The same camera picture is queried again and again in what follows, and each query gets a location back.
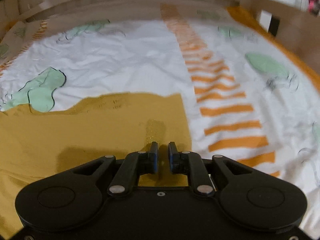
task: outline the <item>black circular joint cover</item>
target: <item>black circular joint cover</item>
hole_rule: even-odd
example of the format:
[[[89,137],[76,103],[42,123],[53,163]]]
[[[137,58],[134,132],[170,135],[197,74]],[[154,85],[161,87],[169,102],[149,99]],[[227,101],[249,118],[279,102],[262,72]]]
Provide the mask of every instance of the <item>black circular joint cover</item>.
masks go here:
[[[262,172],[234,176],[219,201],[232,220],[259,231],[299,225],[307,209],[299,188]]]
[[[84,224],[101,204],[101,192],[89,176],[64,172],[23,188],[15,207],[24,225],[56,232]]]

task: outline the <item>white bed sheet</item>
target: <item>white bed sheet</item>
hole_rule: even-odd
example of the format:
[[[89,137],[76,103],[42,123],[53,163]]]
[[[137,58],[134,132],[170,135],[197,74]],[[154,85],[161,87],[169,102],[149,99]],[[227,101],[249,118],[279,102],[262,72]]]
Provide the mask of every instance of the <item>white bed sheet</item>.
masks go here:
[[[45,37],[34,41],[13,64],[2,71],[0,98],[4,102],[25,83],[48,67],[61,70],[67,77],[62,88],[54,92],[52,111],[65,110],[85,97],[116,92],[150,92],[162,96],[181,93],[192,138],[192,150],[203,158],[211,158],[208,145],[223,138],[266,136],[268,145],[260,148],[224,148],[215,151],[232,159],[276,152],[275,163],[262,163],[255,168],[266,173],[280,171],[280,178],[301,188],[308,198],[308,211],[301,228],[313,238],[320,236],[320,186],[316,177],[320,171],[312,168],[312,160],[320,167],[318,142],[312,133],[315,122],[320,123],[319,94],[308,78],[278,49],[259,34],[236,23],[222,8],[177,6],[179,13],[206,42],[217,59],[223,59],[241,87],[246,98],[196,102],[194,87],[208,87],[192,82],[175,35],[161,19],[160,4],[156,2],[103,5],[79,10],[72,15],[52,17]],[[214,11],[220,20],[203,20],[197,10]],[[99,32],[83,33],[69,43],[57,44],[60,33],[88,21],[109,19]],[[218,31],[219,26],[233,26],[242,38],[228,39]],[[260,52],[271,55],[299,79],[298,89],[266,86],[268,78],[254,70],[245,54]],[[209,73],[192,75],[212,77]],[[234,82],[223,80],[225,85]],[[224,114],[217,118],[203,117],[201,107],[217,108],[232,104],[251,104],[254,112]],[[222,131],[205,136],[204,129],[217,124],[260,120],[262,128]],[[303,148],[312,149],[298,154]]]

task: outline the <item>orange fabric edge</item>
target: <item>orange fabric edge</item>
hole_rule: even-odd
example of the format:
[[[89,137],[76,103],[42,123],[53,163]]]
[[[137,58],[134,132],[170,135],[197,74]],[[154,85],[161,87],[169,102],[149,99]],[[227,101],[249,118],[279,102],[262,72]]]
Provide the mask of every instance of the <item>orange fabric edge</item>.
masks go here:
[[[292,61],[305,75],[311,80],[313,86],[320,92],[320,75],[318,75],[312,68],[304,63],[298,56],[287,50],[283,45],[278,43],[275,38],[267,33],[259,23],[253,18],[251,13],[241,6],[227,7],[230,16],[237,22],[257,31],[260,35],[275,45],[286,57]]]

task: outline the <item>bed sheet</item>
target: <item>bed sheet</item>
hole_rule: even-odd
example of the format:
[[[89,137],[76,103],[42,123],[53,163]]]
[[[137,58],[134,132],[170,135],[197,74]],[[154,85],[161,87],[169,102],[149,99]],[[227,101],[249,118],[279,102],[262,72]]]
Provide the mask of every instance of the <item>bed sheet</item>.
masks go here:
[[[192,151],[297,185],[308,198],[301,228],[320,236],[319,94],[274,44],[213,6],[101,5],[41,24],[41,39],[2,70],[3,103],[48,67],[67,77],[52,111],[107,93],[180,93]]]

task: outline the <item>screw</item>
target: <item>screw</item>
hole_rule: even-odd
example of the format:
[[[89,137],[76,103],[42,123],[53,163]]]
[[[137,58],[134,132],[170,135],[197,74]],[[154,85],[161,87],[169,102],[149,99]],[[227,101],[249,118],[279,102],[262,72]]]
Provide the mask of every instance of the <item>screw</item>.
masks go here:
[[[120,194],[125,191],[125,187],[121,185],[113,185],[109,188],[109,191],[113,194]]]
[[[213,191],[213,187],[209,185],[200,185],[197,187],[197,191],[203,194],[210,194]]]
[[[162,192],[162,191],[159,191],[159,192],[157,193],[157,196],[159,196],[159,197],[163,197],[163,196],[165,196],[165,193],[164,193],[164,192]]]

